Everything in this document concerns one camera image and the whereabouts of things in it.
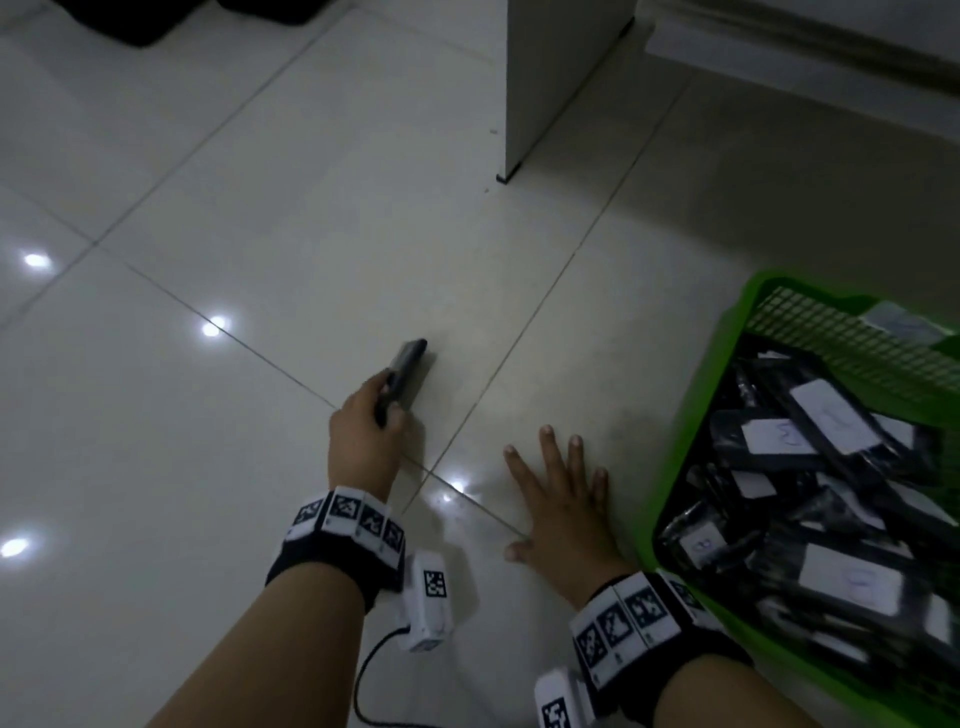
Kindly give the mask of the person's left hand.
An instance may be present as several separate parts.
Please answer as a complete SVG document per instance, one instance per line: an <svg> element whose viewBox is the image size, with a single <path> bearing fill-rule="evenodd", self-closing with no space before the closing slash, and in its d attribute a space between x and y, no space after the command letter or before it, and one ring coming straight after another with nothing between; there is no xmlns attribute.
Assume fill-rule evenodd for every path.
<svg viewBox="0 0 960 728"><path fill-rule="evenodd" d="M358 489L384 504L402 466L405 440L405 435L403 439L387 436L375 420L378 393L388 377L388 369L379 371L333 413L327 455L330 488Z"/></svg>

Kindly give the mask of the person's right hand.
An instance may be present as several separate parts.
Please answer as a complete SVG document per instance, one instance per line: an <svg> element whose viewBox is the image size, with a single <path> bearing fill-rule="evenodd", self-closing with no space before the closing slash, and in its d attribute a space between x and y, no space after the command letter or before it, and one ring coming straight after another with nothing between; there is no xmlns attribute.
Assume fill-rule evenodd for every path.
<svg viewBox="0 0 960 728"><path fill-rule="evenodd" d="M553 499L518 450L503 451L510 476L517 485L531 519L531 532L521 541L533 541L536 563L524 564L575 611L611 582L629 577L639 568L620 551L607 517L600 517L591 499L584 442L573 435L563 454L568 470L568 498Z"/></svg>

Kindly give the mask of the black phone case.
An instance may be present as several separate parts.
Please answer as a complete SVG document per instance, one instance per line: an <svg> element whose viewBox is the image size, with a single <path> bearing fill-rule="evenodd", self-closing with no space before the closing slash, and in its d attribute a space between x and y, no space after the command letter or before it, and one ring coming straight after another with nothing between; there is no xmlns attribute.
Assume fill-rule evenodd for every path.
<svg viewBox="0 0 960 728"><path fill-rule="evenodd" d="M387 427L388 410L394 403L400 403L407 389L414 381L416 372L427 352L428 340L416 338L401 345L398 353L388 367L389 376L380 388L374 407L374 419L379 429Z"/></svg>

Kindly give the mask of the person's right forearm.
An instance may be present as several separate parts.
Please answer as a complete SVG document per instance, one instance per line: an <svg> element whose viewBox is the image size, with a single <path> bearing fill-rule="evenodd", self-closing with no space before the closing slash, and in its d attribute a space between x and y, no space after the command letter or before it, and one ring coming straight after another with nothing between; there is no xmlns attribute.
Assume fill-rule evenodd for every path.
<svg viewBox="0 0 960 728"><path fill-rule="evenodd" d="M716 655L699 657L667 682L652 728L821 728L762 674Z"/></svg>

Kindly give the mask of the person's left forearm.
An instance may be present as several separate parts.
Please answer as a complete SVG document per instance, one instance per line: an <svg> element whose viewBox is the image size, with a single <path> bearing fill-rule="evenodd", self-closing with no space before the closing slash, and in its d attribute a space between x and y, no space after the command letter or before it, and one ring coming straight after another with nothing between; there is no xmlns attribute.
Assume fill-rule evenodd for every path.
<svg viewBox="0 0 960 728"><path fill-rule="evenodd" d="M328 564L276 577L147 728L347 728L365 601Z"/></svg>

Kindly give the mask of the black wristband with marker tags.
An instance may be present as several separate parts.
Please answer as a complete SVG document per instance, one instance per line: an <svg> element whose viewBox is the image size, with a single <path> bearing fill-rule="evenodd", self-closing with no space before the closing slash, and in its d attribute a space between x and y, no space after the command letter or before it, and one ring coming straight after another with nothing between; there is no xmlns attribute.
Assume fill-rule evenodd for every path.
<svg viewBox="0 0 960 728"><path fill-rule="evenodd" d="M661 568L598 588L569 631L594 714L620 712L643 728L653 728L667 685L689 663L717 656L754 667L687 583Z"/></svg>
<svg viewBox="0 0 960 728"><path fill-rule="evenodd" d="M296 566L328 565L355 582L369 613L382 592L402 592L405 556L405 530L391 507L366 491L338 486L297 510L265 585Z"/></svg>

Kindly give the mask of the green plastic basket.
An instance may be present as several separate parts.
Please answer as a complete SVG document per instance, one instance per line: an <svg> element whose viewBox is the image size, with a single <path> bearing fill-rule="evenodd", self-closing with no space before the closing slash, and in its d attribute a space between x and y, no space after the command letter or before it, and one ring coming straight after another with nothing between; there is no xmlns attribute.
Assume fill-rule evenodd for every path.
<svg viewBox="0 0 960 728"><path fill-rule="evenodd" d="M808 661L789 645L739 620L682 577L662 565L650 536L667 489L690 447L700 417L719 383L739 337L756 334L813 353L834 379L868 412L882 411L944 430L960 432L960 329L936 346L902 342L860 321L879 297L816 287L794 277L760 273L722 316L700 369L680 406L677 431L664 469L644 507L635 543L641 559L678 575L738 641L756 656L778 661L834 694L867 721L882 728L960 728L960 720L910 700L850 680L829 663Z"/></svg>

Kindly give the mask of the pile of black labelled cases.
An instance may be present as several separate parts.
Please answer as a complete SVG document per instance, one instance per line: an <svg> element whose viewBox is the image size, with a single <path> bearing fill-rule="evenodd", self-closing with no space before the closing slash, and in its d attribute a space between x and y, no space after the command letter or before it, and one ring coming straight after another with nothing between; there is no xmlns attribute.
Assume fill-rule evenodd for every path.
<svg viewBox="0 0 960 728"><path fill-rule="evenodd" d="M813 352L743 334L652 550L803 659L960 721L959 456L960 432L868 412Z"/></svg>

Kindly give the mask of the white paper tag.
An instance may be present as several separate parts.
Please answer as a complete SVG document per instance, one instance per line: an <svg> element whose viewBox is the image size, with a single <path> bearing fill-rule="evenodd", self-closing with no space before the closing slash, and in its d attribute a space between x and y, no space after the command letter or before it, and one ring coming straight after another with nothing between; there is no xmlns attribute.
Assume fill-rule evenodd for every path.
<svg viewBox="0 0 960 728"><path fill-rule="evenodd" d="M940 345L955 335L952 329L890 300L875 303L859 319L864 325L901 342L926 348Z"/></svg>

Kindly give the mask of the white cabinet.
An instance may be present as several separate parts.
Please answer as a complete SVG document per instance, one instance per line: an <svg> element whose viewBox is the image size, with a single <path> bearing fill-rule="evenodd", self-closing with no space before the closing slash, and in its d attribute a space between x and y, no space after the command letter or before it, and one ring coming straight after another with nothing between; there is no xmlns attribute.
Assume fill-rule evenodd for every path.
<svg viewBox="0 0 960 728"><path fill-rule="evenodd" d="M635 24L640 0L506 0L496 180L507 185Z"/></svg>

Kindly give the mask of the black floor mat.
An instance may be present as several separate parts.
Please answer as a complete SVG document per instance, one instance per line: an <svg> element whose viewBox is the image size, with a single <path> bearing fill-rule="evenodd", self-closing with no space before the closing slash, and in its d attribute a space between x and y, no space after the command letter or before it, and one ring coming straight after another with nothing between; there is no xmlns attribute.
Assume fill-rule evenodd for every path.
<svg viewBox="0 0 960 728"><path fill-rule="evenodd" d="M242 17L299 27L333 0L51 0L81 26L131 47L149 47L211 1Z"/></svg>

